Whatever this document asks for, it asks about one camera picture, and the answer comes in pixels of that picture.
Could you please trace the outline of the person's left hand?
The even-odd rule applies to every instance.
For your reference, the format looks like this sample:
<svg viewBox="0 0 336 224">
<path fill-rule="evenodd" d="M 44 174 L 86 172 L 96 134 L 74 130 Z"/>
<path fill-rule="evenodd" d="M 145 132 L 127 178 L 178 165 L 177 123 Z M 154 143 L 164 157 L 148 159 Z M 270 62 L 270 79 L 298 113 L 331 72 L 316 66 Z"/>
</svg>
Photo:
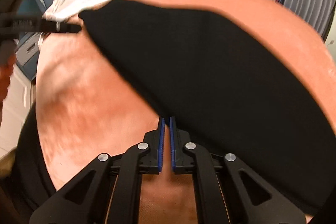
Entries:
<svg viewBox="0 0 336 224">
<path fill-rule="evenodd" d="M 1 103 L 7 97 L 8 88 L 10 85 L 10 77 L 14 71 L 14 64 L 16 62 L 16 55 L 13 54 L 9 57 L 7 63 L 1 65 L 0 73 L 0 100 Z"/>
</svg>

